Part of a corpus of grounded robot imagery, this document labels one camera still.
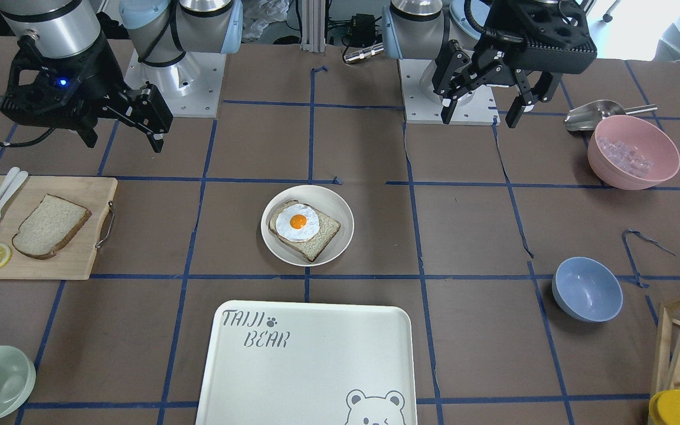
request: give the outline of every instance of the tiled surface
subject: tiled surface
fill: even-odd
[[[124,68],[132,47],[112,46]],[[1,64],[14,51],[0,38]],[[680,148],[680,65],[599,60],[565,76],[552,102],[496,129],[506,179],[493,129],[404,127],[395,62],[347,67],[339,53],[244,45],[228,59],[219,118],[175,119],[161,154],[112,122],[94,150],[67,132],[0,150],[0,174],[119,179],[91,280],[0,282],[0,344],[38,365],[21,417],[0,423],[192,425],[211,318],[229,299],[401,307],[424,425],[643,423],[653,311],[680,295],[680,175],[653,191],[603,188],[562,118],[591,100],[646,98],[661,108],[644,118]],[[515,90],[495,97],[507,110]],[[0,138],[11,128],[0,116]],[[344,184],[327,185],[335,176]],[[310,183],[343,196],[356,229],[340,258],[303,269],[269,252],[259,219],[280,191]],[[632,275],[626,228],[678,255],[629,237],[650,286],[623,283],[608,323],[572,320],[551,274],[581,255]]]

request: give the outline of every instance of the cartoon bear face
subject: cartoon bear face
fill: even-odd
[[[405,400],[397,391],[384,397],[367,397],[361,390],[353,390],[345,401],[350,408],[345,425],[406,425]]]

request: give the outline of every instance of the grid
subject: grid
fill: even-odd
[[[628,62],[626,62],[626,67],[628,68],[632,80],[642,94],[642,99],[645,103],[649,103],[649,100],[640,86],[639,81],[637,81],[636,75],[632,70]],[[352,108],[352,109],[393,109],[402,110],[402,107],[392,106],[392,105],[345,105],[345,104],[321,104],[315,102],[316,93],[316,75],[323,72],[332,72],[332,69],[327,66],[321,66],[318,68],[312,68],[310,70],[310,102],[300,103],[300,102],[254,102],[253,100],[230,100],[225,99],[224,104],[250,104],[250,105],[273,105],[273,106],[292,106],[292,107],[307,107],[310,110],[309,119],[309,135],[308,135],[308,178],[307,179],[264,179],[264,178],[213,178],[207,177],[208,169],[210,168],[211,156],[213,155],[213,149],[216,140],[217,131],[217,121],[214,122],[211,127],[210,140],[208,141],[208,149],[205,157],[205,166],[203,173],[200,178],[193,177],[154,177],[154,176],[122,176],[117,175],[118,180],[121,181],[192,181],[200,183],[200,197],[199,197],[199,207],[197,211],[196,225],[191,233],[191,238],[189,239],[189,246],[187,250],[187,256],[185,261],[184,272],[180,274],[93,274],[91,278],[96,279],[166,279],[166,280],[180,280],[181,281],[181,291],[179,294],[179,305],[176,315],[176,321],[172,336],[172,345],[170,346],[168,363],[165,373],[164,388],[162,391],[162,398],[159,401],[153,400],[147,403],[26,403],[19,409],[17,413],[17,419],[15,421],[16,425],[22,423],[22,418],[24,418],[24,413],[28,410],[43,410],[43,409],[91,409],[91,408],[102,408],[102,409],[133,409],[133,408],[144,408],[144,409],[158,409],[159,414],[157,418],[157,423],[163,425],[165,422],[165,412],[167,409],[175,408],[196,408],[198,401],[168,401],[168,395],[170,391],[170,383],[172,380],[173,367],[175,365],[175,356],[178,345],[178,339],[180,335],[181,321],[183,318],[183,312],[186,304],[187,295],[187,283],[189,280],[238,280],[238,279],[257,279],[257,280],[267,280],[273,278],[280,279],[295,279],[304,280],[305,284],[305,302],[310,302],[310,284],[313,280],[364,280],[364,279],[407,279],[407,280],[418,280],[421,285],[421,296],[423,297],[423,310],[424,310],[424,323],[426,323],[427,331],[427,347],[429,348],[429,356],[431,363],[431,376],[434,385],[434,398],[418,398],[417,404],[421,406],[435,406],[437,410],[437,420],[440,425],[445,424],[445,419],[443,417],[443,406],[445,404],[500,404],[500,403],[547,403],[548,401],[558,401],[564,404],[565,412],[567,415],[567,420],[569,425],[574,425],[574,413],[572,412],[571,404],[572,401],[607,401],[607,400],[647,400],[649,395],[646,393],[632,393],[632,394],[593,394],[593,395],[574,395],[569,394],[566,390],[566,385],[564,382],[563,372],[561,368],[561,361],[558,358],[558,353],[556,352],[555,341],[553,340],[553,332],[551,332],[550,321],[548,320],[548,315],[545,311],[545,304],[542,299],[542,294],[540,291],[540,286],[538,280],[551,278],[550,274],[537,274],[534,270],[534,265],[532,261],[527,262],[527,272],[526,274],[427,274],[424,269],[423,261],[423,249],[421,248],[421,234],[419,229],[419,217],[416,204],[416,188],[420,186],[473,186],[473,187],[497,187],[506,188],[511,199],[511,204],[513,212],[515,215],[515,221],[517,230],[521,233],[522,240],[524,242],[524,247],[527,252],[531,252],[531,248],[527,239],[524,236],[523,225],[521,220],[521,208],[516,197],[513,193],[513,188],[551,188],[551,189],[582,189],[582,190],[610,190],[610,186],[605,185],[604,182],[600,181],[600,185],[553,185],[553,184],[531,184],[531,183],[513,183],[508,173],[503,167],[503,174],[505,177],[504,183],[485,183],[478,181],[418,181],[415,180],[413,175],[413,169],[410,161],[407,161],[407,181],[387,181],[386,185],[402,185],[408,186],[408,193],[410,194],[410,202],[413,213],[413,232],[416,239],[416,253],[418,255],[418,274],[311,274],[310,268],[305,268],[303,274],[192,274],[191,273],[191,262],[192,256],[194,255],[194,249],[197,242],[197,231],[199,220],[201,217],[201,210],[204,201],[204,195],[206,191],[207,183],[210,182],[239,182],[239,183],[287,183],[287,184],[322,184],[322,185],[332,185],[338,184],[337,180],[318,180],[313,178],[313,140],[314,140],[314,119],[316,108]],[[569,108],[573,108],[574,105],[571,102],[570,95],[564,84],[561,84],[562,91],[564,93],[565,99]],[[501,114],[505,114],[506,111],[499,111]],[[527,116],[530,115],[544,115],[544,116],[564,116],[562,113],[543,113],[543,112],[529,112]],[[667,120],[679,120],[680,117],[677,116],[658,116],[656,113],[650,113],[650,116],[645,116],[645,119],[654,121],[659,128],[662,129],[661,121]],[[104,175],[104,168],[106,166],[106,161],[110,156],[110,151],[113,146],[113,141],[116,136],[119,124],[115,123],[111,131],[110,138],[106,145],[106,150],[103,154],[102,161],[97,170],[96,175]],[[17,126],[12,126],[10,132],[8,133],[8,140],[10,140]],[[498,141],[498,134],[496,125],[493,124],[493,135],[495,137],[495,142]],[[406,125],[404,124],[404,137],[406,134]],[[588,140],[583,138],[585,145],[588,144]],[[5,149],[0,150],[0,160],[5,153]],[[652,191],[680,191],[680,187],[657,187],[651,188]],[[674,280],[675,282],[680,282],[680,276],[672,275],[640,275],[639,271],[635,267],[634,260],[631,256],[628,247],[626,247],[627,253],[629,254],[629,261],[632,266],[632,274],[618,274],[620,280],[626,280],[627,282],[633,282],[635,278],[640,276],[645,280]],[[432,326],[429,311],[429,301],[427,300],[427,281],[428,280],[531,280],[534,285],[534,292],[537,297],[537,305],[540,309],[542,315],[542,323],[544,326],[545,336],[547,338],[548,347],[550,347],[550,352],[555,365],[555,373],[558,379],[558,385],[561,389],[561,395],[532,395],[532,396],[515,396],[515,397],[469,397],[469,398],[446,398],[440,393],[439,385],[437,383],[437,360],[436,353],[434,350],[434,341],[432,336]],[[53,305],[51,307],[51,313],[48,317],[48,322],[44,330],[40,348],[38,349],[38,355],[35,358],[35,366],[38,369],[41,360],[45,352],[45,348],[48,345],[49,336],[51,333],[51,327],[54,323],[54,318],[57,314],[57,309],[59,309],[60,299],[64,291],[66,282],[63,280],[60,282],[57,289],[56,296],[54,296]],[[653,322],[658,323],[658,318],[656,317],[656,312],[653,306],[653,302],[649,295],[645,295],[645,301],[648,304],[648,309],[651,312]]]

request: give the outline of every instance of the white plate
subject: white plate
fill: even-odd
[[[340,230],[313,263],[300,255],[298,251],[283,244],[275,234],[269,231],[269,220],[274,211],[280,205],[291,200],[309,204],[340,222]],[[261,215],[261,237],[267,244],[267,248],[277,258],[285,261],[285,263],[294,264],[294,266],[319,266],[337,258],[351,243],[353,229],[354,221],[351,207],[340,195],[322,186],[302,185],[286,189],[272,198],[272,201],[264,208],[264,214]]]
[[[412,347],[397,307],[225,302],[196,425],[416,425]]]

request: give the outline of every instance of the pink bowl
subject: pink bowl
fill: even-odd
[[[600,139],[623,142],[652,162],[652,168],[644,178],[636,177],[613,164],[602,153],[597,143]],[[589,165],[597,177],[618,189],[636,191],[651,188],[679,170],[680,155],[673,141],[658,127],[629,115],[609,116],[597,124],[591,135],[587,150]]]

